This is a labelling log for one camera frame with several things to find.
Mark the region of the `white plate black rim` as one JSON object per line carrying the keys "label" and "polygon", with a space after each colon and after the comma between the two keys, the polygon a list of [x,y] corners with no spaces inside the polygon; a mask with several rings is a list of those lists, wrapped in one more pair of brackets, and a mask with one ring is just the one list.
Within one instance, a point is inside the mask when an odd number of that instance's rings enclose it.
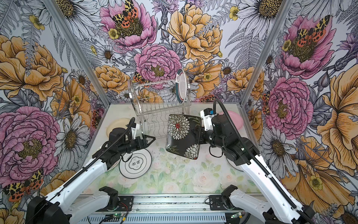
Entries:
{"label": "white plate black rim", "polygon": [[137,179],[146,174],[152,165],[152,156],[147,149],[127,153],[119,163],[119,171],[128,179]]}

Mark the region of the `black square floral plate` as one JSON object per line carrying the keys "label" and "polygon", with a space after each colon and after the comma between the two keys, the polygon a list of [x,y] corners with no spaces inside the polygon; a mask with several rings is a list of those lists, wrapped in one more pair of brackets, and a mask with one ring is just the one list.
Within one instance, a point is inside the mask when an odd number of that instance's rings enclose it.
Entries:
{"label": "black square floral plate", "polygon": [[166,151],[196,160],[200,149],[201,129],[200,117],[185,114],[169,115]]}

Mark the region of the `chrome wire dish rack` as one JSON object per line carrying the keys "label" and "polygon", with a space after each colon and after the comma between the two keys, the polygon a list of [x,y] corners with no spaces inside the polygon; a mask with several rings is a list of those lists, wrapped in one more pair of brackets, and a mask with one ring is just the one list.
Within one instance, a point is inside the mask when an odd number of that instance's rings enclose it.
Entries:
{"label": "chrome wire dish rack", "polygon": [[187,81],[187,96],[180,104],[175,94],[175,79],[150,83],[129,82],[129,97],[143,134],[163,138],[167,135],[171,114],[189,114],[191,88]]}

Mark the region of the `white plate green red rim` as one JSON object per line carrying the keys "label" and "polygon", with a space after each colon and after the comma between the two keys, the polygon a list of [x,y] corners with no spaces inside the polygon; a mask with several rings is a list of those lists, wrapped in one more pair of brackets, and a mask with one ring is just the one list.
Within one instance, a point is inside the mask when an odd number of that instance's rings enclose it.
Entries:
{"label": "white plate green red rim", "polygon": [[179,69],[175,77],[175,94],[176,99],[180,104],[184,103],[187,96],[187,90],[188,86],[186,74],[182,69]]}

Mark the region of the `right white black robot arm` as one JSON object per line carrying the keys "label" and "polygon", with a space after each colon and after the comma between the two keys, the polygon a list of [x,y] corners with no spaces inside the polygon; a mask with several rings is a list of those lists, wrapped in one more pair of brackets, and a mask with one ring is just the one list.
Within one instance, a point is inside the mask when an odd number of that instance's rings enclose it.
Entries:
{"label": "right white black robot arm", "polygon": [[234,207],[244,209],[265,224],[313,224],[313,209],[302,205],[278,181],[265,163],[255,144],[240,135],[220,99],[213,102],[212,117],[206,116],[212,128],[203,134],[203,142],[218,147],[222,154],[240,167],[255,183],[267,205],[230,187],[228,199]]}

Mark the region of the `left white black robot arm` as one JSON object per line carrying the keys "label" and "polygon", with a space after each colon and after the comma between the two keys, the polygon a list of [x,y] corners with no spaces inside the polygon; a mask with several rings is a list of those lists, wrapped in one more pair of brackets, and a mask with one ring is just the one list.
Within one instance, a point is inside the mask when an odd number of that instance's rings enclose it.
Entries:
{"label": "left white black robot arm", "polygon": [[126,128],[115,128],[108,141],[92,156],[92,159],[74,176],[44,197],[35,197],[27,208],[27,224],[75,224],[83,218],[75,218],[70,207],[82,192],[99,176],[110,170],[124,154],[149,147],[156,138],[136,136],[135,118]]}

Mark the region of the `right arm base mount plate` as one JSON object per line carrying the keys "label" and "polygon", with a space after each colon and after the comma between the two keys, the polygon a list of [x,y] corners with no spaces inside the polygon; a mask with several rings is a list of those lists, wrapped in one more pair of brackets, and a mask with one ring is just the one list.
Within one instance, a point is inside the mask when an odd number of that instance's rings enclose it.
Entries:
{"label": "right arm base mount plate", "polygon": [[242,208],[235,207],[228,197],[222,195],[209,195],[205,201],[212,211],[239,211]]}

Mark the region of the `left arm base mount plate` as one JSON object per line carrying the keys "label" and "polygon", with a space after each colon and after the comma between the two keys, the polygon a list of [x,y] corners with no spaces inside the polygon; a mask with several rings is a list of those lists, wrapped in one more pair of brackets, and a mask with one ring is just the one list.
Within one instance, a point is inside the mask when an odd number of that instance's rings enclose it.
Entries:
{"label": "left arm base mount plate", "polygon": [[97,212],[132,211],[133,201],[134,196],[118,196],[110,199],[108,205],[97,210]]}

